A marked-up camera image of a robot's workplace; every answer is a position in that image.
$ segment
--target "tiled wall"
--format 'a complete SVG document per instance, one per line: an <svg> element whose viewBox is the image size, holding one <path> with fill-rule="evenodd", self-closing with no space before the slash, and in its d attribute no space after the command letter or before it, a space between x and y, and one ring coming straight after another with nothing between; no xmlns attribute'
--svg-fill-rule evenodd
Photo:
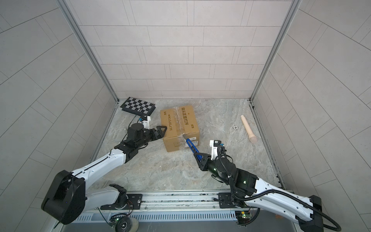
<svg viewBox="0 0 371 232"><path fill-rule="evenodd" d="M291 4L66 2L119 98L249 98Z"/></svg>
<svg viewBox="0 0 371 232"><path fill-rule="evenodd" d="M286 186L342 231L371 228L370 15L371 1L303 0L254 100Z"/></svg>
<svg viewBox="0 0 371 232"><path fill-rule="evenodd" d="M40 231L63 169L89 161L115 101L54 0L0 2L0 231Z"/></svg>

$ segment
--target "box top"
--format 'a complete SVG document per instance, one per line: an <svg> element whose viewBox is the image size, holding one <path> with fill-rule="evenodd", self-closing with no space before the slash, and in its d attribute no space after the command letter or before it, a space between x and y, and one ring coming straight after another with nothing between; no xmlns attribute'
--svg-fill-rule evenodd
<svg viewBox="0 0 371 232"><path fill-rule="evenodd" d="M160 115L161 125L167 126L164 139L199 132L191 105L161 110Z"/></svg>

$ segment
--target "black mounting plate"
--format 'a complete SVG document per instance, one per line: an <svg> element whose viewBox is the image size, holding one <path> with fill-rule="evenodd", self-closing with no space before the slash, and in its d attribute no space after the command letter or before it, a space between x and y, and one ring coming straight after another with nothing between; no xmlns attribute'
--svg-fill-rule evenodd
<svg viewBox="0 0 371 232"><path fill-rule="evenodd" d="M232 201L231 193L218 193L219 207L221 209L237 208Z"/></svg>
<svg viewBox="0 0 371 232"><path fill-rule="evenodd" d="M116 208L112 207L112 205L102 205L101 210L129 210L129 208L130 208L130 210L140 209L140 205L142 203L143 195L142 194L127 194L127 196L128 196L128 201L131 201L133 203L134 208L132 208L131 206L129 207L128 204L126 204L124 206L124 208L122 208L122 209L116 209Z"/></svg>

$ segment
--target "black and white checkerboard pattern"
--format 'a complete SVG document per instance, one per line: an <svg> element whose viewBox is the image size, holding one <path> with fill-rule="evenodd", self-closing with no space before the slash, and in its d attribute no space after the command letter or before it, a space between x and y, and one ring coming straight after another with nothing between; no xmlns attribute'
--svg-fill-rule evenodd
<svg viewBox="0 0 371 232"><path fill-rule="evenodd" d="M155 104L129 97L122 105L123 111L136 115L150 116L155 109Z"/></svg>

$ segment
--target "white label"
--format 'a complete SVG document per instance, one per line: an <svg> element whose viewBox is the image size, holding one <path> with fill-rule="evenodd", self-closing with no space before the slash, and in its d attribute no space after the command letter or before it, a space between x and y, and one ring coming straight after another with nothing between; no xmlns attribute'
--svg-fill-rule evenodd
<svg viewBox="0 0 371 232"><path fill-rule="evenodd" d="M193 145L195 145L195 146L198 145L198 141L194 141L194 140L196 140L196 137L189 138L189 140L193 141L192 142Z"/></svg>

